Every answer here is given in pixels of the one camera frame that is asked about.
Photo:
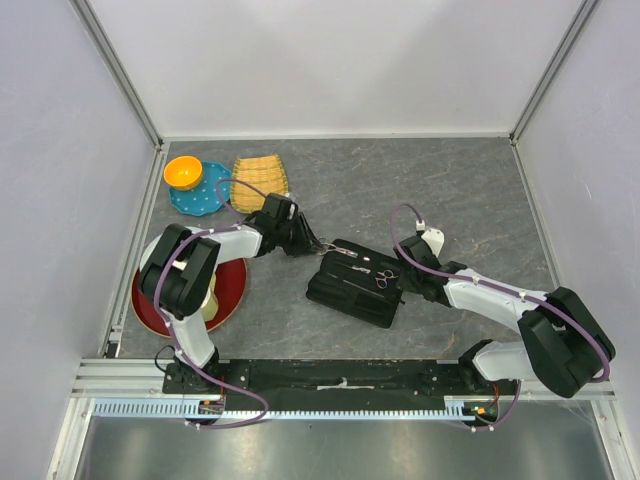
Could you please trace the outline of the black zip tool case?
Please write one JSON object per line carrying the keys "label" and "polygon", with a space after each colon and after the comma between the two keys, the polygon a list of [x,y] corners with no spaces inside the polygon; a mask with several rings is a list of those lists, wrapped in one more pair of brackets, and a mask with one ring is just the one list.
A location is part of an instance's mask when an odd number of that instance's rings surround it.
{"label": "black zip tool case", "polygon": [[399,276],[400,262],[344,239],[332,243],[364,254],[371,261],[352,259],[337,252],[323,255],[319,270],[307,285],[306,298],[378,328],[390,328],[402,303],[398,279],[390,281],[386,289],[379,289],[373,276],[354,271],[352,267],[365,267],[374,272],[390,269]]}

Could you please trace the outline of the silver scissors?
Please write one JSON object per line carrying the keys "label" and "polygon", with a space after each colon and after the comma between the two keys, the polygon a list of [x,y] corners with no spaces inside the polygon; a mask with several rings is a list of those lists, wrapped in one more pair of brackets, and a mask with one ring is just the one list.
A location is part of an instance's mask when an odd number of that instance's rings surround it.
{"label": "silver scissors", "polygon": [[367,269],[365,267],[354,266],[354,267],[352,267],[352,270],[357,271],[357,272],[361,272],[361,273],[369,275],[369,276],[373,276],[373,278],[374,278],[374,280],[376,282],[376,285],[377,285],[377,287],[379,289],[386,289],[388,287],[390,281],[399,278],[399,276],[396,275],[390,269],[374,272],[373,270]]}
{"label": "silver scissors", "polygon": [[336,246],[333,243],[322,243],[321,247],[323,249],[323,251],[321,252],[321,255],[326,255],[327,253],[330,253],[330,252],[337,252],[339,254],[345,255],[345,256],[350,257],[352,259],[359,259],[359,260],[364,261],[364,262],[370,262],[371,261],[371,258],[366,256],[366,255],[364,255],[364,254],[358,253],[358,252],[356,252],[354,250],[351,250],[351,249],[348,249],[348,248]]}

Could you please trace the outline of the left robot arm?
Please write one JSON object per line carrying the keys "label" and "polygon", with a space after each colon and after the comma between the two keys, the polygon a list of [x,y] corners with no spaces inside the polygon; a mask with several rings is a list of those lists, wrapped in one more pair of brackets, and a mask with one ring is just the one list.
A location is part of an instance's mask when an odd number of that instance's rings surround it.
{"label": "left robot arm", "polygon": [[262,257],[277,248],[291,257],[324,250],[298,204],[274,193],[238,224],[192,229],[174,223],[146,247],[137,290],[162,316],[178,358],[188,365],[185,382],[196,392],[211,392],[220,378],[213,364],[217,348],[202,313],[217,267]]}

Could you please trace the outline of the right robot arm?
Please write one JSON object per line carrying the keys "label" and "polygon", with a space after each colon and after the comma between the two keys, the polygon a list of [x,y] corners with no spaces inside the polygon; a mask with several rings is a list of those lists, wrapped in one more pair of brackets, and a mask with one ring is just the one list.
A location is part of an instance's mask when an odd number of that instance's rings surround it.
{"label": "right robot arm", "polygon": [[471,350],[471,360],[457,371],[465,391],[481,393],[498,380],[536,379],[552,393],[571,398],[586,384],[609,379],[615,347],[576,292],[518,289],[457,262],[441,264],[440,246],[426,234],[394,243],[405,288],[520,335],[516,342],[482,341]]}

